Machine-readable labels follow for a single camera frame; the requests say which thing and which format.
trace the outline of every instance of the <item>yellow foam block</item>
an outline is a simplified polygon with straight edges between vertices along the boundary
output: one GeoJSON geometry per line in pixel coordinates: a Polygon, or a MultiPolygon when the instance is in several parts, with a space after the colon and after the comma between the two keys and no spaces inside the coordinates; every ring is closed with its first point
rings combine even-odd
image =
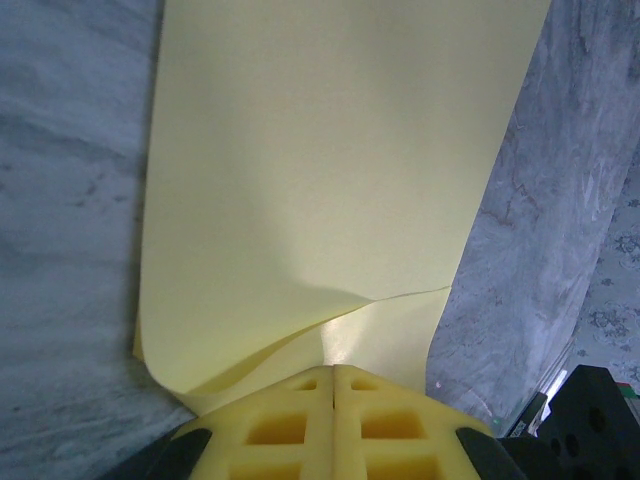
{"type": "Polygon", "coordinates": [[[191,480],[477,480],[455,430],[478,420],[353,366],[315,367],[190,422],[191,480]]]}

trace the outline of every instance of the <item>marble countertop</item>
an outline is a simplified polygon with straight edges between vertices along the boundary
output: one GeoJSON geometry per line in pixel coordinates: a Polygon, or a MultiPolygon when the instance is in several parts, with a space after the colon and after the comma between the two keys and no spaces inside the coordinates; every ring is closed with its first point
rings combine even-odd
{"type": "MultiPolygon", "coordinates": [[[[571,336],[640,137],[639,17],[553,3],[434,339],[428,393],[497,430],[571,336]]],[[[0,3],[3,479],[94,478],[190,418],[130,355],[160,18],[0,3]]]]}

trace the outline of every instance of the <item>black plastic part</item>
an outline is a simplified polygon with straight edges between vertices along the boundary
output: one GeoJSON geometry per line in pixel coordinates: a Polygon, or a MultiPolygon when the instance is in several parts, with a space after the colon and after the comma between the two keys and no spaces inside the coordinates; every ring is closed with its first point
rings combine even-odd
{"type": "Polygon", "coordinates": [[[97,480],[188,480],[211,438],[211,431],[199,428],[171,440],[178,428],[97,480]]]}
{"type": "Polygon", "coordinates": [[[210,430],[198,428],[171,440],[144,480],[189,480],[210,438],[210,430]]]}
{"type": "Polygon", "coordinates": [[[561,480],[565,476],[551,447],[530,435],[498,440],[529,480],[561,480]]]}
{"type": "Polygon", "coordinates": [[[495,438],[468,427],[459,428],[456,435],[481,480],[527,480],[495,438]]]}
{"type": "Polygon", "coordinates": [[[538,438],[568,478],[640,480],[640,426],[607,369],[578,366],[549,406],[538,438]]]}
{"type": "Polygon", "coordinates": [[[544,393],[536,392],[506,436],[521,437],[526,435],[531,424],[542,414],[542,409],[546,403],[547,396],[544,393]]]}
{"type": "Polygon", "coordinates": [[[175,435],[178,428],[180,427],[167,432],[162,437],[147,445],[138,453],[135,453],[96,480],[122,480],[125,478],[138,480],[145,478],[146,473],[158,460],[158,457],[162,455],[164,449],[167,448],[167,445],[169,445],[169,442],[171,441],[171,437],[175,435]]]}

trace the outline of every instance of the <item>yellow paper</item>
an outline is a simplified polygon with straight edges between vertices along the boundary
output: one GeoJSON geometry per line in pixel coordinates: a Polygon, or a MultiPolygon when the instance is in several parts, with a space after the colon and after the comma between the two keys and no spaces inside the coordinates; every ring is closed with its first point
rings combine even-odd
{"type": "Polygon", "coordinates": [[[156,380],[197,413],[323,362],[423,388],[547,7],[168,0],[140,299],[156,380]]]}

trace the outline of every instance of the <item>hole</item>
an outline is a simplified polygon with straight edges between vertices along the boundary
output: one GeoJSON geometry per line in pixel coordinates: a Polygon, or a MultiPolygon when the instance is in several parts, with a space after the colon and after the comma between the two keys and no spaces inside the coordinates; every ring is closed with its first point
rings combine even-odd
{"type": "Polygon", "coordinates": [[[592,408],[589,410],[589,425],[591,425],[594,432],[602,432],[606,424],[607,419],[599,408],[592,408]]]}
{"type": "Polygon", "coordinates": [[[367,461],[367,480],[441,480],[434,457],[405,459],[372,458],[367,461]]]}
{"type": "Polygon", "coordinates": [[[615,480],[633,480],[633,475],[627,467],[616,468],[615,480]]]}
{"type": "Polygon", "coordinates": [[[362,438],[426,438],[414,412],[370,412],[362,418],[362,438]]]}
{"type": "Polygon", "coordinates": [[[261,420],[247,437],[247,445],[293,445],[304,443],[306,415],[282,415],[261,420]]]}
{"type": "Polygon", "coordinates": [[[571,455],[572,457],[577,457],[580,453],[580,444],[578,443],[578,439],[573,433],[567,435],[567,437],[564,439],[564,445],[565,447],[567,447],[567,452],[569,452],[569,455],[571,455]]]}
{"type": "Polygon", "coordinates": [[[571,475],[572,480],[595,480],[593,474],[583,467],[576,467],[571,475]]]}
{"type": "Polygon", "coordinates": [[[302,385],[295,388],[295,390],[315,390],[318,387],[318,382],[314,379],[307,380],[302,385]]]}
{"type": "Polygon", "coordinates": [[[366,380],[356,378],[354,381],[351,382],[351,389],[352,390],[377,390],[378,387],[376,387],[371,382],[367,382],[366,380]]]}
{"type": "Polygon", "coordinates": [[[551,450],[553,450],[553,453],[556,454],[556,457],[560,456],[560,453],[562,452],[562,445],[560,445],[560,442],[557,438],[551,440],[551,450]]]}
{"type": "Polygon", "coordinates": [[[301,465],[242,465],[233,467],[229,480],[298,480],[301,465]]]}

